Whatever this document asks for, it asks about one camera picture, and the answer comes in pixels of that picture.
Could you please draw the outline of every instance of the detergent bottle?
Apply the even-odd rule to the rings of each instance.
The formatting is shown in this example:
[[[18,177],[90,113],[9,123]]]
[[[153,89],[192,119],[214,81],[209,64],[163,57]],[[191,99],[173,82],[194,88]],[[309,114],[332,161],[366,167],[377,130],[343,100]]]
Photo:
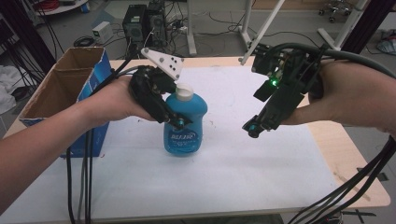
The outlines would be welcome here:
[[[163,128],[165,149],[175,155],[185,155],[197,151],[203,138],[202,119],[207,112],[206,102],[193,92],[190,85],[178,83],[176,92],[166,98],[166,103],[176,113],[190,119],[192,123],[188,123],[180,130],[165,123]]]

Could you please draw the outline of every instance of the gray floor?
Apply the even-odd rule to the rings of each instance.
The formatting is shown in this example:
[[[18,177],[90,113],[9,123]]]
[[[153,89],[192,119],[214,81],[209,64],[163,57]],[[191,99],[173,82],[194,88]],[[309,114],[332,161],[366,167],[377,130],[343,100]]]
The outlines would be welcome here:
[[[136,1],[123,1],[130,4],[136,3]],[[59,38],[59,41],[63,49],[73,47],[73,42],[81,36],[92,35],[92,27],[94,27],[100,21],[110,21],[115,32],[120,29],[122,11],[119,16],[108,13],[106,8],[111,2],[104,2],[103,0],[91,0],[91,12],[87,14],[81,13],[78,8],[53,16],[48,16],[48,19],[52,25],[53,30]],[[187,15],[185,6],[181,5],[183,15]],[[177,13],[178,18],[181,18],[180,13],[173,10],[168,17],[175,17]],[[243,13],[241,12],[212,12],[210,16],[220,21],[234,21],[237,22],[241,18]],[[262,22],[266,19],[268,11],[253,11],[249,23],[249,33],[254,36],[262,25]],[[225,35],[202,35],[203,33],[217,34],[220,32],[227,31],[229,24],[223,22],[212,21],[209,18],[208,12],[194,13],[194,24],[193,29],[196,33],[195,39],[197,43],[197,57],[218,57],[218,56],[241,56],[245,52],[244,43],[242,43],[238,34],[229,33]],[[346,20],[343,16],[337,16],[336,23],[329,23],[328,17],[320,17],[317,11],[281,11],[275,18],[273,24],[267,31],[267,35],[262,39],[262,43],[268,45],[276,45],[285,42],[298,42],[308,45],[314,45],[311,40],[302,36],[308,36],[315,42],[316,45],[321,45],[323,39],[317,33],[317,29],[322,27],[329,32],[334,38],[338,35],[339,30],[342,28],[344,21]],[[55,52],[52,39],[50,38],[49,31],[45,26],[38,26],[37,31],[43,36],[43,39],[48,44],[52,52]],[[106,46],[107,54],[110,60],[116,60],[123,57],[126,41],[123,37],[123,32],[116,33],[110,41],[114,41]],[[390,70],[396,71],[395,56],[377,54],[378,50],[375,49],[376,43],[380,39],[380,32],[376,33],[371,42],[367,45],[361,54],[372,58],[385,66]],[[176,53],[188,57],[188,48],[186,46],[186,37],[179,35],[176,38]],[[56,57],[61,57],[62,53],[60,48],[57,47]],[[4,65],[9,63],[7,56],[2,56],[0,62]],[[10,126],[13,120],[18,115],[23,103],[19,103],[20,106],[11,109],[7,113],[1,115],[0,122],[0,134],[4,134],[6,129]],[[376,129],[369,128],[358,128],[358,127],[346,127],[346,131],[361,151],[364,158],[369,161],[372,159],[386,142],[387,135],[380,133]],[[388,181],[384,181],[383,185],[388,191],[392,202],[391,205],[384,208],[372,208],[372,209],[361,209],[360,212],[368,212],[376,214],[376,217],[362,217],[364,222],[361,222],[356,216],[345,216],[345,223],[394,223],[396,218],[396,160],[392,158],[389,164],[383,171],[388,177]],[[287,223],[293,214],[282,214],[285,223]]]

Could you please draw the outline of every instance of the hand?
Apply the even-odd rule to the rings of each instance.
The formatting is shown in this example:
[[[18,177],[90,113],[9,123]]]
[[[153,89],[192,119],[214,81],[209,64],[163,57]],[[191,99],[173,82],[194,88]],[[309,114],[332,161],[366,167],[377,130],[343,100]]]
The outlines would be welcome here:
[[[374,69],[350,62],[326,62],[320,75],[324,95],[297,108],[283,124],[317,120],[376,127],[395,136],[396,79]]]
[[[94,118],[95,125],[111,120],[138,116],[142,119],[154,120],[151,115],[131,96],[128,91],[131,77],[119,77],[99,92],[82,101]]]

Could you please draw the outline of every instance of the bottle cap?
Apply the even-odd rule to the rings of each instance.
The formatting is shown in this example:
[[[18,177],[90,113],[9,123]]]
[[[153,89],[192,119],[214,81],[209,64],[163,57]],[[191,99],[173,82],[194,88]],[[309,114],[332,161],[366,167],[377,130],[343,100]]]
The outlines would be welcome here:
[[[177,83],[176,85],[176,98],[179,101],[189,101],[194,95],[194,90],[189,84]]]

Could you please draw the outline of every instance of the bottle label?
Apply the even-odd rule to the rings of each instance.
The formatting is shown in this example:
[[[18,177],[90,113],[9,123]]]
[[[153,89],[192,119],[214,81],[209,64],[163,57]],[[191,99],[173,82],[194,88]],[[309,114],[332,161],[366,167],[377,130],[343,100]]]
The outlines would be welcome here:
[[[190,129],[171,130],[168,136],[169,147],[180,151],[194,151],[200,144],[198,134]]]

